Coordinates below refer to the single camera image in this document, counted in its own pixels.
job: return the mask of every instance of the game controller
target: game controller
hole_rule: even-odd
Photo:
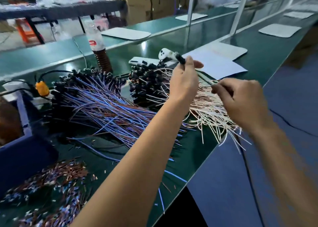
[[[171,59],[175,59],[174,57],[174,52],[167,49],[167,48],[163,48],[160,52],[159,52],[159,56],[158,56],[159,60],[164,60],[165,58],[171,58]]]

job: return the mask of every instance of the hand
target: hand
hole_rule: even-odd
[[[228,116],[249,134],[274,124],[258,81],[225,78],[212,86],[212,93],[219,95]]]
[[[172,73],[170,80],[170,99],[181,100],[190,106],[197,94],[199,79],[195,68],[202,68],[203,64],[193,60],[191,56],[186,58],[185,65],[178,64]]]

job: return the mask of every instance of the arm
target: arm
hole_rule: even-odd
[[[72,227],[145,226],[182,120],[196,95],[195,67],[187,58],[170,81],[170,98],[101,184]]]
[[[316,226],[317,189],[305,175],[300,157],[287,136],[268,114],[261,85],[257,81],[228,78],[213,86],[212,92],[220,96],[229,117],[250,135],[258,148],[263,167],[279,200],[284,224]]]

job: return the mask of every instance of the blue bin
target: blue bin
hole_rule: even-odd
[[[16,94],[17,100],[11,104],[19,111],[24,135],[0,148],[0,198],[58,160],[58,151],[44,139],[45,129],[37,127],[40,114],[30,97],[20,91]]]

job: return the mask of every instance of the bottle label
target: bottle label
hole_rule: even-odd
[[[104,50],[105,45],[103,41],[103,36],[101,35],[86,35],[89,45],[93,51]]]

